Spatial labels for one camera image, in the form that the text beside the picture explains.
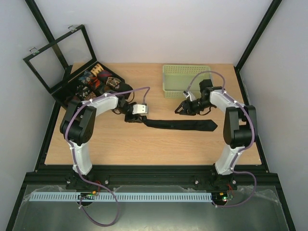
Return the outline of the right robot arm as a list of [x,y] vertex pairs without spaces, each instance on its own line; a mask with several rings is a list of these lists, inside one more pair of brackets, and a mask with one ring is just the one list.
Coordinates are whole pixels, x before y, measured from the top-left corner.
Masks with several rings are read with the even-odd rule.
[[232,98],[223,87],[214,87],[210,80],[199,83],[201,97],[195,98],[187,88],[184,100],[175,110],[176,114],[194,116],[206,108],[215,107],[225,115],[223,125],[223,152],[214,164],[216,173],[210,176],[210,184],[221,188],[226,184],[226,175],[234,172],[234,167],[242,155],[249,149],[257,136],[257,111],[252,105],[245,105]]

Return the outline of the black necktie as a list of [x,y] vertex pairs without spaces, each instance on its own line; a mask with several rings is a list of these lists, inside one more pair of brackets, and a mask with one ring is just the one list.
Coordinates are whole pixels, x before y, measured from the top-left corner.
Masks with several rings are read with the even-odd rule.
[[152,120],[144,116],[142,121],[146,126],[158,129],[213,132],[218,127],[213,120]]

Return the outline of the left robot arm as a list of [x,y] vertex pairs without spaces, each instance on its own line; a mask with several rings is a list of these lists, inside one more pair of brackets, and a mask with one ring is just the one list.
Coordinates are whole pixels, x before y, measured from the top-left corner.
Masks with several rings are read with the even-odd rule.
[[[146,90],[142,103],[129,103],[125,95]],[[67,141],[73,157],[73,170],[81,175],[87,175],[92,169],[89,152],[89,140],[92,137],[97,116],[118,110],[125,115],[125,122],[141,123],[142,117],[148,113],[145,97],[150,87],[142,87],[124,92],[109,90],[94,99],[85,101],[72,100],[60,125],[60,132]]]

